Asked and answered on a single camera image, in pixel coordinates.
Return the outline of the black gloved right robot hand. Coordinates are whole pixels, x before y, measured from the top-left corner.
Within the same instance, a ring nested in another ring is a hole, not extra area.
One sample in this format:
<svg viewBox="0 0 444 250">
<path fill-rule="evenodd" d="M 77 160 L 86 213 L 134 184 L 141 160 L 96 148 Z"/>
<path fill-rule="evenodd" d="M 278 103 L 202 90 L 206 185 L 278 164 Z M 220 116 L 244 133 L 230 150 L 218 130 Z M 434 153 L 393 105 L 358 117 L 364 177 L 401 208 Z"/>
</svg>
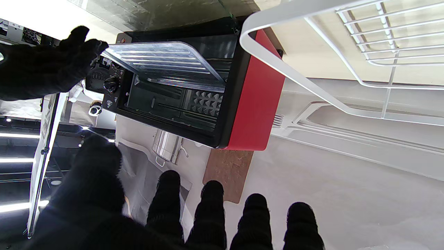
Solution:
<svg viewBox="0 0 444 250">
<path fill-rule="evenodd" d="M 89 29 L 78 26 L 57 47 L 1 45 L 0 98 L 2 101 L 41 99 L 69 92 L 85 79 L 92 63 L 108 43 L 87 40 Z"/>
</svg>

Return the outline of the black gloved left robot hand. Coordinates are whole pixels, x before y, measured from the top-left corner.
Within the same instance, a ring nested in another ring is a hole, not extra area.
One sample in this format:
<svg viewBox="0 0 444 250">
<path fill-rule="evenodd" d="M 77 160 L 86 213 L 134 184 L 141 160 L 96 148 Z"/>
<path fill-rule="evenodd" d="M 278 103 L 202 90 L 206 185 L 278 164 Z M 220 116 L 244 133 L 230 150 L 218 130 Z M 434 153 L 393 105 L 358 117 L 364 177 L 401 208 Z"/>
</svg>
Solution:
<svg viewBox="0 0 444 250">
<path fill-rule="evenodd" d="M 180 175 L 162 173 L 146 224 L 124 216 L 124 191 L 118 173 L 120 150 L 100 136 L 84 141 L 65 180 L 42 210 L 27 250 L 226 250 L 224 189 L 207 182 L 194 225 L 184 240 L 180 223 Z M 272 250 L 271 215 L 266 198 L 245 202 L 230 250 Z M 304 202 L 287 214 L 283 250 L 325 250 L 315 214 Z"/>
</svg>

